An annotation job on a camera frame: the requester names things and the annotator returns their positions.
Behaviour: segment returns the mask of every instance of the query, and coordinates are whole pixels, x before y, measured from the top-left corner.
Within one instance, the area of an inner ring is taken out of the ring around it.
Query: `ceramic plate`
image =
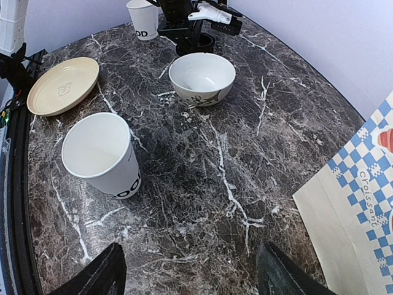
[[[88,57],[64,61],[47,71],[31,88],[27,107],[36,115],[59,115],[80,103],[98,79],[98,63]]]

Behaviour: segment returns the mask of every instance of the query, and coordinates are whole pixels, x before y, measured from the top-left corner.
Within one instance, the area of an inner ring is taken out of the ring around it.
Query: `white cup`
[[[141,185],[130,128],[118,115],[99,112],[76,123],[61,158],[70,174],[116,199],[135,195]]]
[[[158,36],[158,9],[146,0],[131,0],[127,3],[136,35],[139,40],[147,41]]]

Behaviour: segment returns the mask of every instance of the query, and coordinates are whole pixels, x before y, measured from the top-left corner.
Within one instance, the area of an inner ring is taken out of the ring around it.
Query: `black mount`
[[[18,52],[13,53],[11,57],[0,53],[0,78],[7,79],[15,93],[29,89],[33,84],[33,79],[22,64],[25,54],[26,43],[23,43]]]
[[[192,12],[197,12],[197,5],[200,2],[207,2],[215,8],[232,14],[230,24],[216,23],[210,20],[211,28],[225,34],[236,36],[240,33],[242,22],[236,17],[242,15],[229,7],[222,1],[216,3],[212,0],[199,0],[192,3],[191,0],[147,0],[151,4],[161,7],[164,12],[165,20],[158,26],[158,34],[167,37],[176,43],[176,52],[182,56],[193,52],[213,53],[215,40],[212,36],[201,33],[204,20],[188,20]]]
[[[41,285],[34,259],[31,240],[29,205],[28,205],[28,140],[30,115],[26,106],[30,87],[38,78],[39,64],[46,51],[34,54],[27,69],[21,67],[8,68],[12,63],[24,59],[25,45],[13,55],[10,63],[2,63],[2,74],[8,74],[14,89],[14,98],[7,107],[10,120],[7,128],[9,153],[0,157],[0,167],[7,167],[0,178],[0,191],[3,193],[0,202],[0,261],[7,294],[41,295]],[[2,61],[9,61],[4,56]]]

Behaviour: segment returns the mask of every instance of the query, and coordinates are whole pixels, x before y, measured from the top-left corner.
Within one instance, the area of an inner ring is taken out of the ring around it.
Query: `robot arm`
[[[158,34],[176,43],[176,52],[184,55],[192,52],[213,52],[214,38],[201,33],[206,20],[211,28],[236,36],[242,23],[242,15],[226,5],[213,0],[147,0],[161,7],[165,20],[158,26]]]
[[[0,53],[11,57],[25,41],[28,0],[0,0]]]

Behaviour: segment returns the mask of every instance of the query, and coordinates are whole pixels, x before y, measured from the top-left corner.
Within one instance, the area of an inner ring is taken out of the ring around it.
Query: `marble table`
[[[250,20],[236,37],[205,31],[237,74],[228,97],[208,108],[190,108],[174,94],[173,43],[138,41],[131,25],[45,57],[43,72],[74,57],[92,57],[101,68],[80,105],[31,122],[30,218],[45,292],[111,242],[125,252],[126,294],[257,294],[255,252],[267,240],[324,282],[292,194],[363,120],[314,68]],[[68,130],[103,111],[122,116],[134,134],[142,186],[128,200],[103,195],[61,163]]]

